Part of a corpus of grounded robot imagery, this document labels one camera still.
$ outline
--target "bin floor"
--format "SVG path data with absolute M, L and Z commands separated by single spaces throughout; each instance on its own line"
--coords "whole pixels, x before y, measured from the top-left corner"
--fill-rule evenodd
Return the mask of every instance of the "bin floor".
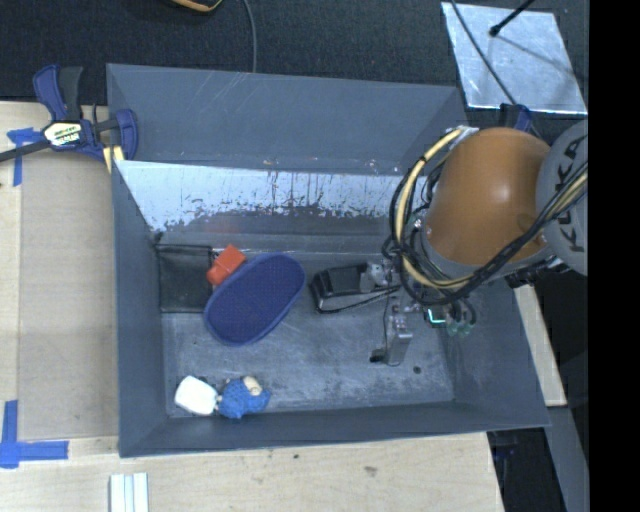
M 187 375 L 221 390 L 228 378 L 255 376 L 271 391 L 265 412 L 341 409 L 454 398 L 445 359 L 446 337 L 410 314 L 414 338 L 397 367 L 371 363 L 384 346 L 386 299 L 337 314 L 319 314 L 305 290 L 285 319 L 262 340 L 229 347 L 207 330 L 202 314 L 163 315 L 167 412 L 188 415 L 173 403 Z

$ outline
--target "black floor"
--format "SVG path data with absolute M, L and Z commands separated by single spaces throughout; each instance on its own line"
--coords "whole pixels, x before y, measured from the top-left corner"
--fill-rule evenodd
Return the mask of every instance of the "black floor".
M 248 0 L 257 35 L 257 71 L 361 80 L 459 85 L 440 2 L 433 0 Z M 519 0 L 466 1 L 515 8 Z M 587 105 L 589 0 L 538 0 L 553 12 Z M 224 0 L 209 16 L 160 0 L 0 0 L 0 99 L 34 101 L 31 78 L 51 63 L 83 66 L 79 99 L 106 104 L 105 64 L 249 71 L 250 18 L 243 0 Z M 496 111 L 467 112 L 470 124 L 498 124 Z M 575 118 L 540 114 L 552 143 Z M 587 348 L 587 279 L 573 272 L 536 283 L 570 405 L 589 454 L 586 379 L 575 362 Z M 490 434 L 511 511 L 564 511 L 542 430 Z

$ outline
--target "blue stuffed toy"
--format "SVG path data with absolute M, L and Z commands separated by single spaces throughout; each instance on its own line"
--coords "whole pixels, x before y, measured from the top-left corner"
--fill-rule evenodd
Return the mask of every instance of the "blue stuffed toy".
M 218 412 L 227 418 L 239 419 L 244 414 L 264 410 L 270 398 L 271 393 L 262 389 L 254 377 L 233 379 L 218 397 Z

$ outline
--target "orange toy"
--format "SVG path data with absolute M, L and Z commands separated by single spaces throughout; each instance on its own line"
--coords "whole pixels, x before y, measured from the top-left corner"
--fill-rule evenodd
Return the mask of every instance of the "orange toy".
M 213 261 L 213 265 L 207 271 L 207 281 L 213 286 L 218 286 L 242 265 L 247 258 L 233 245 L 227 245 L 218 257 Z

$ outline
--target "black wire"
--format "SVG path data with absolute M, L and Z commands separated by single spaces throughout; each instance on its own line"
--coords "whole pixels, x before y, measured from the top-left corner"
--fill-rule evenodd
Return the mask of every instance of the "black wire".
M 574 198 L 570 203 L 568 203 L 565 207 L 563 207 L 560 211 L 556 212 L 550 218 L 547 218 L 551 209 L 555 206 L 558 198 L 564 194 L 575 182 L 576 180 L 583 174 L 583 170 L 587 167 L 588 161 L 585 161 L 581 166 L 578 167 L 574 175 L 567 180 L 563 186 L 554 194 L 554 196 L 547 202 L 545 207 L 542 209 L 540 214 L 534 223 L 529 227 L 529 229 L 523 233 L 521 236 L 513 240 L 511 243 L 506 245 L 498 254 L 496 254 L 489 262 L 485 265 L 477 269 L 472 276 L 468 279 L 467 283 L 462 287 L 458 288 L 456 291 L 451 292 L 450 294 L 446 294 L 444 298 L 441 299 L 432 299 L 432 300 L 424 300 L 423 298 L 417 296 L 413 289 L 410 289 L 408 285 L 405 285 L 406 278 L 402 281 L 403 286 L 409 292 L 415 300 L 417 300 L 423 306 L 437 306 L 437 305 L 445 305 L 451 304 L 452 301 L 465 298 L 472 291 L 486 282 L 492 275 L 494 275 L 498 270 L 500 270 L 515 254 L 520 251 L 520 249 L 528 243 L 536 234 L 542 229 L 544 226 L 553 222 L 558 217 L 562 216 L 566 211 L 572 208 L 577 202 L 579 202 L 584 195 L 586 194 L 586 189 L 582 191 L 576 198 Z
M 343 308 L 337 308 L 337 309 L 322 309 L 320 307 L 316 308 L 316 311 L 318 311 L 318 313 L 322 313 L 323 315 L 330 315 L 333 313 L 341 313 L 342 311 L 347 311 L 349 309 L 353 309 L 353 308 L 357 308 L 360 306 L 364 306 L 366 304 L 370 304 L 372 302 L 375 302 L 376 300 L 382 299 L 383 297 L 386 297 L 388 295 L 392 295 L 393 293 L 397 292 L 401 287 L 400 286 L 392 286 L 391 288 L 386 289 L 385 291 L 381 292 L 379 295 L 376 295 L 375 297 L 370 297 L 369 299 L 363 300 L 361 302 L 356 302 L 355 304 L 350 304 L 349 306 L 345 306 Z
M 255 73 L 258 69 L 258 36 L 256 35 L 256 23 L 253 19 L 253 13 L 251 12 L 249 2 L 247 0 L 242 0 L 242 3 L 244 4 L 247 16 L 249 17 L 249 23 L 251 24 L 251 39 L 253 41 L 253 64 L 251 66 L 251 71 Z
M 491 73 L 491 76 L 493 76 L 493 78 L 496 81 L 496 83 L 500 86 L 500 89 L 502 89 L 502 92 L 504 92 L 504 94 L 507 96 L 507 98 L 509 98 L 509 101 L 511 102 L 511 104 L 512 105 L 519 105 L 520 103 L 518 103 L 516 101 L 516 99 L 513 97 L 513 95 L 509 92 L 509 89 L 507 89 L 507 86 L 504 85 L 504 82 L 500 79 L 500 77 L 498 76 L 498 73 L 496 73 L 495 69 L 493 69 L 493 66 L 489 62 L 489 59 L 487 59 L 487 57 L 485 56 L 483 51 L 480 49 L 480 45 L 476 41 L 475 37 L 473 37 L 473 34 L 471 33 L 471 30 L 467 26 L 467 23 L 464 21 L 464 18 L 462 17 L 462 14 L 460 13 L 460 10 L 458 9 L 458 4 L 457 4 L 456 0 L 451 0 L 451 6 L 453 7 L 453 10 L 455 11 L 456 16 L 458 17 L 458 20 L 460 21 L 460 24 L 462 25 L 462 28 L 467 33 L 467 37 L 469 38 L 469 41 L 471 41 L 471 44 L 473 45 L 473 47 L 478 52 L 478 55 L 482 59 L 482 62 L 484 62 L 484 65 L 487 66 L 487 69 L 489 70 L 489 73 Z M 531 119 L 531 131 L 535 134 L 536 137 L 542 139 L 542 135 L 540 135 L 540 132 L 536 129 L 536 127 L 533 124 L 533 114 L 531 115 L 531 117 L 532 117 L 532 119 Z

